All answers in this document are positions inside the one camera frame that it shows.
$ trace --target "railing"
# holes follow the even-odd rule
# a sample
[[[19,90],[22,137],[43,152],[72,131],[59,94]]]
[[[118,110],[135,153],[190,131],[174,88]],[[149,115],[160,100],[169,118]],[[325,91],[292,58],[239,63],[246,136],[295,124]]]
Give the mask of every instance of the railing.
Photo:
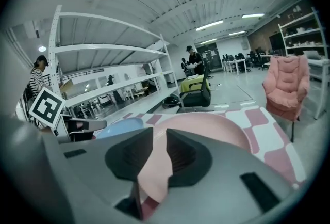
[[[67,76],[63,76],[63,81],[69,80],[71,78],[83,76],[83,75],[88,75],[88,74],[93,74],[93,73],[100,73],[104,72],[104,69],[96,69],[96,70],[90,70],[90,71],[85,71],[85,72],[79,72],[75,74],[69,74]],[[49,74],[43,76],[43,80],[47,86],[51,86],[51,77]],[[60,76],[57,74],[57,82],[60,83]]]

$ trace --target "pink fabric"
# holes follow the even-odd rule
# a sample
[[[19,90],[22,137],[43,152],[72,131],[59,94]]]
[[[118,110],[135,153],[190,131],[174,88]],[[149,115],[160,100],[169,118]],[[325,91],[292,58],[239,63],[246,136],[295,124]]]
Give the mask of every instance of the pink fabric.
[[[266,109],[290,121],[295,121],[309,91],[309,68],[305,55],[271,57],[266,80]]]

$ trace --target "white floor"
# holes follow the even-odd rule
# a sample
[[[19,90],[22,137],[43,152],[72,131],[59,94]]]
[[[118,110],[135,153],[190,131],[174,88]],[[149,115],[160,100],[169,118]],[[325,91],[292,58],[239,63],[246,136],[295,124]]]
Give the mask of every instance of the white floor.
[[[233,109],[254,104],[266,106],[265,92],[261,83],[267,75],[267,70],[252,68],[250,73],[241,73],[238,76],[229,72],[212,73],[212,75],[214,78],[209,79],[212,90],[211,105],[201,110],[221,110],[222,107],[227,107],[226,105]],[[318,120],[313,118],[320,85],[320,82],[311,80],[310,92],[304,101],[300,121],[295,123],[294,147],[301,158],[307,177],[312,176],[320,165],[320,157],[328,147],[330,111],[322,114]],[[285,133],[291,137],[292,122],[273,116]]]

